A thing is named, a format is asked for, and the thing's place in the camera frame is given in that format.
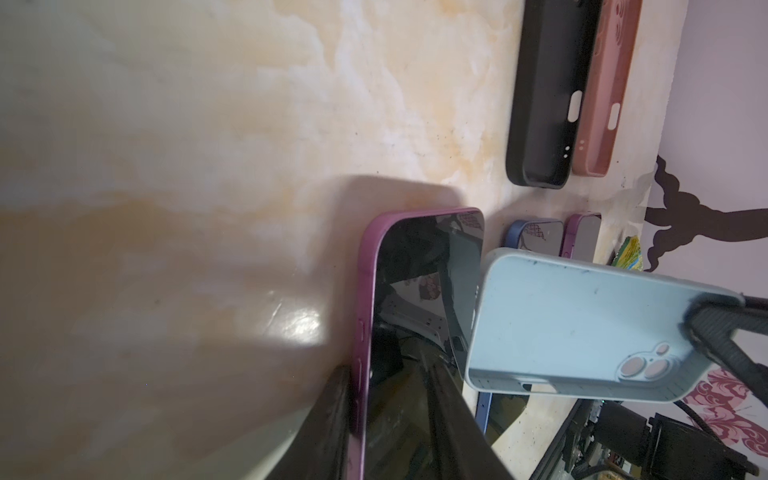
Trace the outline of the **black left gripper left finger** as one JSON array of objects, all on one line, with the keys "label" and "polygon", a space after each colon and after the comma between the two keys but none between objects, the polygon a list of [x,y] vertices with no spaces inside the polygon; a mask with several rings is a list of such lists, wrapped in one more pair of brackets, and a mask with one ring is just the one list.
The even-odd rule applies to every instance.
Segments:
[{"label": "black left gripper left finger", "polygon": [[351,419],[351,368],[329,376],[294,440],[267,479],[344,479]]}]

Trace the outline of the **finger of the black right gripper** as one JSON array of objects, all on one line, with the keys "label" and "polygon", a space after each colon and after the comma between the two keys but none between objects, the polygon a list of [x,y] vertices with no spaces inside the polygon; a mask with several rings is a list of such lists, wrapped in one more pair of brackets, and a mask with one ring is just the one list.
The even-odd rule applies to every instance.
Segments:
[{"label": "finger of the black right gripper", "polygon": [[767,299],[745,298],[744,306],[702,304],[686,315],[685,335],[696,351],[724,367],[767,406],[767,366],[755,363],[734,341],[737,330],[767,336]]}]

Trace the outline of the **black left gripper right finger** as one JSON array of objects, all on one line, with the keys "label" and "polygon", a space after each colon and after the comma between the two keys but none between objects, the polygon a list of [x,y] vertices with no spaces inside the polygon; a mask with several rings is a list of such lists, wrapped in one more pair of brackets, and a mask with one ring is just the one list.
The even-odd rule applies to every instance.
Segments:
[{"label": "black left gripper right finger", "polygon": [[436,479],[512,479],[486,442],[445,364],[421,359]]}]

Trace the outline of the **purple smartphone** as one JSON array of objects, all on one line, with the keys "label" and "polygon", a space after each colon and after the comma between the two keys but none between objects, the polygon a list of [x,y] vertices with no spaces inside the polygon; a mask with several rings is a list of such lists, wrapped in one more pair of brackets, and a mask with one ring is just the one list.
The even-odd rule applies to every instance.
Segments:
[{"label": "purple smartphone", "polygon": [[571,215],[564,229],[560,257],[592,263],[602,224],[599,213]]},{"label": "purple smartphone", "polygon": [[385,213],[364,230],[346,478],[436,478],[426,380],[442,365],[462,382],[484,236],[470,207]]}]

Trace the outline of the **pink phone case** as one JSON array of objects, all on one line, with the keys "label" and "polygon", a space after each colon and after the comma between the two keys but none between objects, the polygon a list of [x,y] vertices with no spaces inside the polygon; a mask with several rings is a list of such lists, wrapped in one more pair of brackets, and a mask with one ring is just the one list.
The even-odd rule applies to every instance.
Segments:
[{"label": "pink phone case", "polygon": [[602,178],[609,171],[641,9],[641,0],[601,3],[572,157],[577,176]]}]

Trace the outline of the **black phone case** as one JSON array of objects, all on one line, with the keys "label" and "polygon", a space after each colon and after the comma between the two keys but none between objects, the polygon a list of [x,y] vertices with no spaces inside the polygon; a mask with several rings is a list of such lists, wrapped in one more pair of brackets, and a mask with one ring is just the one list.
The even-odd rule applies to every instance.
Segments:
[{"label": "black phone case", "polygon": [[518,186],[560,189],[570,175],[600,1],[527,1],[510,115],[506,173]]}]

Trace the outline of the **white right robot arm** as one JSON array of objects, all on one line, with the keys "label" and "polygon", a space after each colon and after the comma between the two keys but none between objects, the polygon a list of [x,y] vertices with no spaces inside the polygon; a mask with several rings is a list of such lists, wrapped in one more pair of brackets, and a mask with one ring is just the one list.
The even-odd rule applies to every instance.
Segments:
[{"label": "white right robot arm", "polygon": [[734,450],[742,443],[766,455],[765,428],[737,414],[749,398],[767,401],[767,366],[736,343],[737,332],[767,334],[767,301],[749,297],[742,307],[701,306],[684,323],[697,352],[715,364],[683,399],[676,401],[688,423],[661,414],[645,419],[615,402],[603,405],[595,443],[636,466],[643,479],[745,479],[763,470]]}]

